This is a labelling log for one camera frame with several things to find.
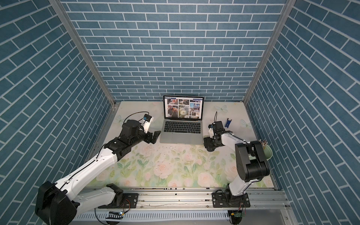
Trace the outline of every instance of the blue object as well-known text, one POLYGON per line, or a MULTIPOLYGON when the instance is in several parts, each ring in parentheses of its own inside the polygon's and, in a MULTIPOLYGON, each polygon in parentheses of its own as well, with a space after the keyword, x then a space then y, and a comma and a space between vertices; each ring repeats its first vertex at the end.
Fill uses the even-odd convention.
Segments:
POLYGON ((226 128, 229 128, 229 125, 230 125, 230 122, 231 122, 232 120, 229 120, 229 118, 227 118, 226 119, 226 124, 225 124, 225 127, 226 128))

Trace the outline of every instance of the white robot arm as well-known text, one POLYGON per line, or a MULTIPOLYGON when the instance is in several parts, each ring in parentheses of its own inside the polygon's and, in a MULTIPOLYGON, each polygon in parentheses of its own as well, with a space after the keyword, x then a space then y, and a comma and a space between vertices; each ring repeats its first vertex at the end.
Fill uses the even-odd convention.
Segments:
POLYGON ((270 174, 270 166, 259 141, 247 142, 226 131, 221 121, 209 125, 210 137, 204 138, 204 146, 212 152, 220 146, 228 146, 235 151, 238 175, 225 190, 226 203, 239 203, 244 199, 246 189, 254 182, 270 174))
POLYGON ((139 121, 128 120, 119 137, 106 143, 100 152, 69 175, 55 183, 46 181, 39 187, 35 213, 48 225, 67 225, 83 212, 99 206, 119 207, 124 202, 123 190, 109 184, 101 190, 79 195, 79 192, 104 169, 118 162, 138 143, 155 144, 161 131, 148 132, 153 118, 145 114, 139 121))

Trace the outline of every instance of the brick wall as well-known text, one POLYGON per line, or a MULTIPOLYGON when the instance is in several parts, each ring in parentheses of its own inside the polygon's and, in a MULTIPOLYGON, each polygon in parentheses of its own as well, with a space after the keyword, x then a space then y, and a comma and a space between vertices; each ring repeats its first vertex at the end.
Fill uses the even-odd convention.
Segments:
POLYGON ((118 101, 242 101, 284 2, 62 1, 118 101))
POLYGON ((359 12, 297 0, 247 105, 299 224, 360 224, 359 12))
POLYGON ((47 0, 0 0, 0 224, 84 162, 109 102, 47 0))

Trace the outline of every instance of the laptop keyboard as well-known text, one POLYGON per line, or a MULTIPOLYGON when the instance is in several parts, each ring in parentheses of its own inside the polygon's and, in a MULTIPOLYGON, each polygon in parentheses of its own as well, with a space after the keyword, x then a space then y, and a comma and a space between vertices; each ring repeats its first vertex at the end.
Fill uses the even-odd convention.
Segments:
POLYGON ((165 121, 164 132, 200 133, 200 122, 165 121))

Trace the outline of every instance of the mounting plate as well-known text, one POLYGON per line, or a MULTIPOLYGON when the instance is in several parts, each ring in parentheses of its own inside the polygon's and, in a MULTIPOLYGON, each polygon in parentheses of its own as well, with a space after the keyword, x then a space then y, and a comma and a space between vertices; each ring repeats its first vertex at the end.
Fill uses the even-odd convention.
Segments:
POLYGON ((224 193, 214 192, 212 193, 212 206, 214 208, 239 208, 241 202, 245 205, 246 208, 250 207, 249 196, 247 193, 242 196, 236 196, 235 198, 237 201, 227 203, 224 193))
POLYGON ((138 203, 138 193, 123 193, 122 197, 124 199, 124 207, 122 207, 122 204, 119 207, 115 207, 114 205, 104 205, 99 206, 98 208, 124 208, 125 210, 129 208, 129 202, 130 202, 130 208, 136 208, 136 204, 138 203))

